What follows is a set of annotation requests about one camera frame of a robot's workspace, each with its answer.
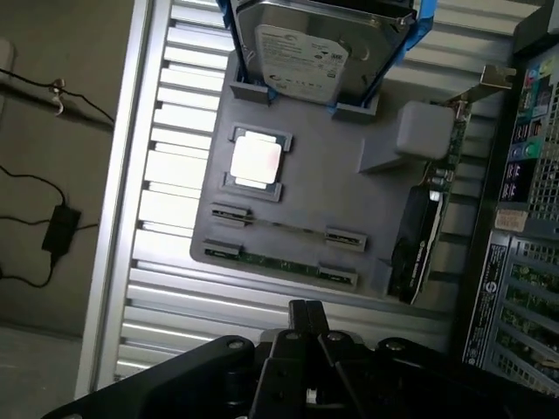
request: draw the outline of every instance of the hard drive label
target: hard drive label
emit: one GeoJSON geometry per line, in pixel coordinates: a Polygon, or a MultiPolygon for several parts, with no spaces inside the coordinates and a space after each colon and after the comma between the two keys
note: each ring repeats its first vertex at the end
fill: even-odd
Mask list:
{"type": "Polygon", "coordinates": [[[278,93],[319,103],[332,101],[348,52],[330,39],[262,24],[256,29],[264,81],[278,93]]]}

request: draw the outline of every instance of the black cable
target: black cable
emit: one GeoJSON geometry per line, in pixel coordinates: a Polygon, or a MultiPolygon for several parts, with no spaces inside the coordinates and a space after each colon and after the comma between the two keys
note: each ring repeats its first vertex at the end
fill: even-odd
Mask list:
{"type": "Polygon", "coordinates": [[[51,266],[49,268],[49,275],[48,275],[48,277],[46,277],[46,281],[41,283],[41,284],[35,284],[34,282],[31,282],[29,279],[20,277],[18,275],[6,275],[6,276],[4,276],[1,269],[0,269],[0,280],[13,279],[15,281],[23,282],[24,284],[27,284],[28,286],[31,286],[33,288],[45,288],[47,285],[49,285],[51,283],[52,274],[54,273],[54,267],[56,266],[56,263],[58,261],[59,261],[59,258],[55,257],[54,255],[51,255],[51,266]]]}
{"type": "Polygon", "coordinates": [[[107,112],[105,112],[103,109],[101,109],[100,107],[98,107],[97,105],[95,105],[91,100],[89,100],[85,95],[81,94],[81,93],[74,93],[74,92],[70,92],[68,90],[66,90],[63,87],[58,87],[56,86],[54,83],[38,83],[37,81],[33,81],[31,79],[27,79],[23,76],[20,76],[19,74],[15,74],[14,72],[9,72],[7,70],[4,70],[2,68],[0,68],[0,72],[2,72],[3,74],[6,74],[10,77],[13,77],[14,79],[18,79],[23,81],[24,83],[27,83],[29,85],[32,86],[36,86],[36,87],[43,87],[43,88],[55,88],[55,89],[59,89],[62,93],[67,94],[68,96],[73,96],[74,98],[80,98],[82,100],[84,100],[89,106],[91,106],[93,109],[97,110],[98,112],[102,113],[103,115],[105,115],[111,122],[114,123],[114,118],[109,115],[107,112]]]}
{"type": "Polygon", "coordinates": [[[98,223],[96,223],[96,224],[86,224],[86,225],[84,225],[84,226],[82,226],[82,227],[78,227],[78,228],[76,229],[76,231],[87,230],[87,229],[94,229],[95,227],[99,227],[99,224],[98,224],[98,223]]]}
{"type": "Polygon", "coordinates": [[[16,177],[16,178],[20,178],[20,177],[28,177],[30,179],[35,179],[37,181],[41,181],[43,183],[46,183],[47,185],[52,186],[53,188],[55,188],[59,194],[60,197],[62,198],[62,205],[66,206],[66,198],[64,196],[64,192],[62,191],[61,188],[59,188],[58,186],[56,186],[54,183],[47,181],[45,178],[40,177],[40,176],[35,176],[35,175],[14,175],[13,173],[9,172],[8,169],[6,169],[4,166],[0,165],[0,170],[2,170],[6,175],[8,175],[9,177],[16,177]]]}
{"type": "Polygon", "coordinates": [[[60,88],[60,91],[63,93],[66,93],[68,96],[73,96],[74,98],[80,98],[83,101],[85,101],[90,107],[92,107],[93,109],[96,109],[98,112],[102,113],[103,115],[105,115],[107,117],[108,120],[110,120],[111,122],[114,123],[114,118],[109,115],[107,112],[105,112],[103,109],[101,109],[100,107],[98,107],[97,105],[95,105],[91,100],[89,100],[86,96],[84,96],[81,93],[73,93],[73,92],[68,92],[66,89],[62,89],[60,88]]]}
{"type": "Polygon", "coordinates": [[[9,220],[15,221],[16,223],[21,223],[25,225],[40,225],[40,224],[48,224],[51,220],[39,220],[39,221],[25,221],[21,218],[17,218],[15,216],[0,216],[0,220],[9,220]]]}

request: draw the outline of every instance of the wall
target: wall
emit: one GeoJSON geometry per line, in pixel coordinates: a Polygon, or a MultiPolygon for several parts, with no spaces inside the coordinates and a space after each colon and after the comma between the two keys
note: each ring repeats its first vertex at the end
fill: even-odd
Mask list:
{"type": "MultiPolygon", "coordinates": [[[[16,50],[14,71],[67,88],[115,114],[133,0],[0,0],[0,38],[16,50]]],[[[58,120],[42,110],[6,100],[0,121],[0,164],[19,174],[58,184],[82,223],[95,223],[105,187],[110,134],[58,120]]],[[[59,203],[42,183],[0,173],[0,216],[49,218],[59,203]]],[[[46,225],[0,221],[0,266],[42,282],[48,253],[41,250],[46,225]]],[[[81,335],[97,230],[79,232],[45,289],[0,281],[0,320],[81,335]]]]}

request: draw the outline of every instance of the sticker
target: sticker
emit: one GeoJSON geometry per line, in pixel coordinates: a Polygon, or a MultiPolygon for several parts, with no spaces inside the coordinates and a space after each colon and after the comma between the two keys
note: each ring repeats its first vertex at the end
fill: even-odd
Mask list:
{"type": "Polygon", "coordinates": [[[522,233],[527,219],[527,211],[499,209],[497,211],[497,217],[495,218],[495,229],[522,233]]]}
{"type": "Polygon", "coordinates": [[[525,87],[530,87],[532,86],[532,83],[534,83],[536,80],[538,80],[538,77],[540,77],[540,65],[537,64],[532,68],[529,68],[528,70],[526,70],[526,77],[524,78],[524,86],[525,87]]]}
{"type": "Polygon", "coordinates": [[[348,52],[338,43],[269,25],[256,28],[264,81],[278,93],[328,103],[335,99],[348,52]]]}
{"type": "Polygon", "coordinates": [[[553,67],[555,65],[555,57],[546,59],[540,64],[540,79],[550,76],[553,72],[553,67]]]}
{"type": "Polygon", "coordinates": [[[499,244],[489,246],[478,296],[475,300],[472,322],[466,338],[466,348],[462,355],[462,361],[470,365],[483,367],[487,338],[491,330],[506,255],[506,246],[499,244]]]}
{"type": "Polygon", "coordinates": [[[553,86],[549,83],[550,77],[544,77],[538,83],[538,93],[535,96],[534,110],[532,111],[533,118],[545,115],[549,110],[551,92],[553,91],[553,86]]]}

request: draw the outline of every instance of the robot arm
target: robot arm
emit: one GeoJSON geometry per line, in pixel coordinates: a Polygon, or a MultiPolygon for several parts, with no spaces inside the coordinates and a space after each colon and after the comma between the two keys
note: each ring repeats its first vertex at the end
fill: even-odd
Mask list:
{"type": "Polygon", "coordinates": [[[557,417],[559,401],[408,340],[376,350],[331,331],[320,301],[256,347],[224,336],[98,390],[44,419],[557,417]]]}

